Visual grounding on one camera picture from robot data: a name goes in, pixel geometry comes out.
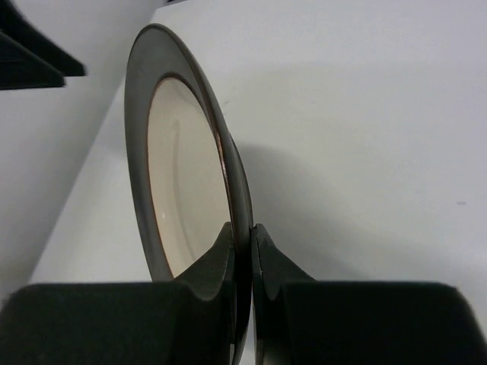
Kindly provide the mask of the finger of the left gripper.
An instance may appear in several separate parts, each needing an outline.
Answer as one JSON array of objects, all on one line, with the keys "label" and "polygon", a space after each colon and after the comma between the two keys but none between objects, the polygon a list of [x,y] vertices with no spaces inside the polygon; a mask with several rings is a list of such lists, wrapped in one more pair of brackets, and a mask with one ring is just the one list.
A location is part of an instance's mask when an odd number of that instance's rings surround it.
[{"label": "finger of the left gripper", "polygon": [[1,33],[1,90],[64,87],[62,74]]},{"label": "finger of the left gripper", "polygon": [[84,65],[38,31],[14,6],[1,0],[1,33],[32,52],[66,77],[86,75]]}]

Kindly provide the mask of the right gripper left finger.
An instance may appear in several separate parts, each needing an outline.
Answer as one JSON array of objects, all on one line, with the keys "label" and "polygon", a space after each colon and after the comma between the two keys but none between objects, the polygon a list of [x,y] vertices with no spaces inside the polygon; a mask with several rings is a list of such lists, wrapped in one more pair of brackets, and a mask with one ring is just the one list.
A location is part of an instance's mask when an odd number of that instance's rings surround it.
[{"label": "right gripper left finger", "polygon": [[234,261],[224,224],[170,281],[23,287],[1,311],[1,362],[235,364]]}]

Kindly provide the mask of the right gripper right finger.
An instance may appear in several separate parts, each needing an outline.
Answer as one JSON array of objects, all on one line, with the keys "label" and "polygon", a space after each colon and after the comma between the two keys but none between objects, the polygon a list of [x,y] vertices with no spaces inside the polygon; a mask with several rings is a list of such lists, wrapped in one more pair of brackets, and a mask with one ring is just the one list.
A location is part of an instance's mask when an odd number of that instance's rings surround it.
[{"label": "right gripper right finger", "polygon": [[263,225],[250,234],[258,364],[484,364],[486,341],[454,287],[318,281]]}]

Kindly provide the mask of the grey rim plate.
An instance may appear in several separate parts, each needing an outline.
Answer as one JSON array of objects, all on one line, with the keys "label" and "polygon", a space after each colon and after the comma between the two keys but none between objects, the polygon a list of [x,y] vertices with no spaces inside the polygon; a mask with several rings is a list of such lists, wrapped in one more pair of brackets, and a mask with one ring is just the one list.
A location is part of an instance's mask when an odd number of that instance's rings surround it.
[{"label": "grey rim plate", "polygon": [[250,317],[250,191],[212,87],[168,27],[135,39],[124,119],[148,270],[173,288],[168,362],[237,364]]}]

